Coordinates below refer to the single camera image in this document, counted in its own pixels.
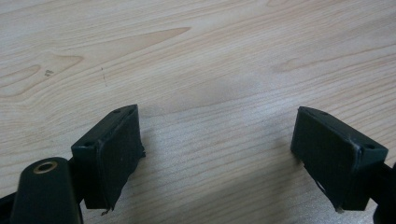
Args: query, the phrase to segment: wood grain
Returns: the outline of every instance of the wood grain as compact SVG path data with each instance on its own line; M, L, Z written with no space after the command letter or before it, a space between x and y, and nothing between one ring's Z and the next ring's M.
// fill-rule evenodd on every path
M396 162L396 2L2 1L0 196L24 167L138 104L147 149L86 223L372 223L336 214L290 154L299 105Z

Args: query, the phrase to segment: brass ring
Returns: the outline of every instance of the brass ring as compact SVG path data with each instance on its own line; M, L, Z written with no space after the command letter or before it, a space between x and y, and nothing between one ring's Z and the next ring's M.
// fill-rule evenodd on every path
M37 175L42 175L47 173L58 166L58 162L56 161L45 161L41 164L38 164L37 167L33 170L33 173Z

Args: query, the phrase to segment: black plastic bracket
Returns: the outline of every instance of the black plastic bracket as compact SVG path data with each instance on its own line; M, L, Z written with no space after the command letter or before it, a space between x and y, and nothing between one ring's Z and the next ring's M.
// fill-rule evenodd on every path
M291 151L337 211L364 210L372 198L381 223L394 223L396 173L384 163L385 147L326 112L300 107Z
M21 174L16 193L0 200L0 224L83 223L79 203L114 209L145 157L137 105L112 111L72 146L73 158L37 161Z

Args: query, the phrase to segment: black mount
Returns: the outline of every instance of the black mount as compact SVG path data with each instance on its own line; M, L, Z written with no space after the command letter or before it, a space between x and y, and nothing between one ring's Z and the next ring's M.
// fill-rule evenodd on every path
M396 223L396 170L384 163L385 147L326 112L301 106L291 151L336 211L362 211L372 198L375 223Z
M79 204L114 209L128 176L146 156L137 105L116 109L72 146L73 158L26 167L16 193L0 200L0 224L83 223Z

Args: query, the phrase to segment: black clamp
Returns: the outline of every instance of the black clamp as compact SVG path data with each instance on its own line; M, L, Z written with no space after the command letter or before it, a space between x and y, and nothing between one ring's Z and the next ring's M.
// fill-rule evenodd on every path
M0 224L83 223L79 203L114 209L128 176L146 156L137 105L112 111L72 146L73 158L37 161L16 193L0 200Z
M396 170L388 150L332 115L300 107L291 151L336 211L363 211L372 198L375 223L396 223Z

